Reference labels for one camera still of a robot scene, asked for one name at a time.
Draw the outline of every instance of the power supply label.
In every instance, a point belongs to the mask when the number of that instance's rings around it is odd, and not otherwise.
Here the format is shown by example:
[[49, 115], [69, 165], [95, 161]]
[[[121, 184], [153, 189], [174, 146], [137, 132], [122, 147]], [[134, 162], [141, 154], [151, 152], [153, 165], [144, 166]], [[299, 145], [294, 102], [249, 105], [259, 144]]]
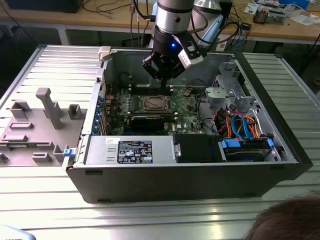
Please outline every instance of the power supply label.
[[151, 141], [119, 141], [119, 164], [152, 164]]

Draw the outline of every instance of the blue latch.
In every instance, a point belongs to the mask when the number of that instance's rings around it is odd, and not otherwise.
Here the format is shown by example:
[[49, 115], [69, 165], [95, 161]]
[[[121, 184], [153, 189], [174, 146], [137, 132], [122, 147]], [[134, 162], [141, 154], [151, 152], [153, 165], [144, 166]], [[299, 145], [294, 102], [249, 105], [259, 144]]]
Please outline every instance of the blue latch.
[[226, 148], [241, 148], [240, 142], [237, 139], [223, 139], [221, 145], [224, 149]]
[[273, 148], [275, 146], [274, 141], [272, 141], [272, 139], [269, 138], [267, 142], [268, 142], [270, 148]]
[[74, 157], [74, 156], [76, 156], [76, 150], [77, 150], [77, 148], [66, 148], [63, 151], [63, 156], [64, 157]]

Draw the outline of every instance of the person's hair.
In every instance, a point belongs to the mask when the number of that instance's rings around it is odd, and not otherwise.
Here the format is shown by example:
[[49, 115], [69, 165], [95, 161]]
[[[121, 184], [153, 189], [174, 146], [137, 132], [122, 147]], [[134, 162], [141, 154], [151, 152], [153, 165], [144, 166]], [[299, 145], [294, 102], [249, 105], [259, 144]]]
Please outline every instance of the person's hair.
[[264, 210], [246, 240], [320, 240], [320, 194], [289, 199]]

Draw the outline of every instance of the desk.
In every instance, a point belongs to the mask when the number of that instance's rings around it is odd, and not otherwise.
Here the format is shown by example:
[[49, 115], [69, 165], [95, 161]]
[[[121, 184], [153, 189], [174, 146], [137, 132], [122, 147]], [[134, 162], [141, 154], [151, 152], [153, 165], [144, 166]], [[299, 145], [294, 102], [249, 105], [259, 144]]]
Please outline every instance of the desk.
[[[97, 0], [98, 4], [108, 3], [111, 0]], [[252, 24], [248, 40], [278, 42], [278, 43], [295, 43], [295, 44], [313, 44], [320, 32], [319, 26], [313, 24], [304, 26], [291, 19], [286, 19], [284, 24], [266, 23], [264, 25], [253, 23], [253, 15], [244, 13], [245, 5], [250, 0], [234, 0], [235, 8], [238, 15], [244, 22]], [[109, 5], [110, 9], [124, 4], [128, 4], [127, 0], [120, 0], [115, 4]], [[146, 13], [146, 5], [139, 4], [141, 11]], [[95, 10], [94, 1], [90, 1], [86, 7]], [[149, 12], [152, 12], [152, 4], [149, 4]], [[320, 11], [320, 6], [310, 5], [308, 11]], [[8, 12], [22, 26], [53, 28], [57, 29], [61, 43], [69, 45], [66, 30], [91, 30], [105, 32], [130, 32], [130, 14], [129, 7], [122, 7], [113, 11], [114, 19], [109, 19], [95, 12], [89, 12], [85, 9], [79, 9], [78, 13], [63, 13], [63, 12], [47, 12], [47, 11], [31, 11], [31, 10], [11, 10]], [[15, 23], [8, 15], [0, 9], [0, 25], [13, 26]], [[143, 29], [146, 21], [140, 18], [140, 28]], [[133, 18], [134, 33], [138, 32], [137, 18]], [[224, 39], [233, 34], [235, 31], [233, 26], [227, 27], [221, 34], [220, 38]], [[146, 31], [151, 33], [151, 26]]]
[[[284, 24], [266, 23], [256, 24], [253, 20], [253, 14], [245, 13], [244, 10], [250, 0], [234, 0], [234, 7], [243, 22], [251, 24], [250, 35], [248, 40], [277, 42], [277, 43], [293, 43], [293, 44], [314, 44], [320, 33], [319, 25], [312, 24], [304, 26], [289, 18], [284, 20]], [[307, 11], [320, 11], [320, 6], [309, 4]], [[235, 32], [235, 28], [230, 25], [222, 33], [221, 38], [227, 38]]]
[[[9, 9], [5, 0], [3, 2], [4, 7], [10, 13], [10, 15], [18, 21], [23, 27], [36, 27], [36, 28], [50, 28], [57, 29], [62, 45], [70, 45], [66, 30], [89, 30], [89, 31], [102, 31], [102, 32], [130, 32], [130, 12], [129, 6], [125, 6], [116, 10], [113, 10], [111, 15], [113, 19], [100, 15], [96, 12], [89, 12], [83, 9], [79, 9], [77, 13], [63, 13], [63, 12], [51, 12], [51, 11], [33, 11], [33, 10], [12, 10]], [[96, 0], [97, 4], [105, 4], [114, 2], [112, 0]], [[128, 4], [128, 0], [119, 0], [115, 4], [104, 6], [102, 9], [113, 9], [122, 5]], [[93, 0], [89, 1], [86, 8], [95, 11], [95, 3]], [[152, 13], [152, 4], [149, 4], [149, 13]], [[139, 9], [143, 14], [146, 14], [146, 4], [140, 3]], [[147, 21], [140, 17], [140, 32], [142, 33]], [[10, 17], [4, 12], [0, 6], [0, 25], [6, 25], [9, 27], [16, 24], [10, 19]], [[138, 23], [136, 14], [133, 17], [132, 31], [138, 32]], [[151, 33], [151, 24], [146, 30], [146, 33]]]

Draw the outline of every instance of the white cable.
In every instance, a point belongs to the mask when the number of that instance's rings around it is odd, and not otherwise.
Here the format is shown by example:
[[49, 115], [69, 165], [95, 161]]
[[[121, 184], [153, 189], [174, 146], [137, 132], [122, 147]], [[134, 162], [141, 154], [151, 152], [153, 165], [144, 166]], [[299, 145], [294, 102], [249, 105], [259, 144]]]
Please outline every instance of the white cable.
[[16, 43], [15, 43], [15, 51], [16, 51], [16, 53], [18, 55], [19, 55], [19, 53], [18, 53], [18, 44], [19, 44], [19, 39], [20, 39], [20, 35], [21, 35], [22, 31], [23, 31], [23, 29], [21, 28], [21, 30], [20, 30], [20, 32], [18, 34], [18, 38], [16, 39]]

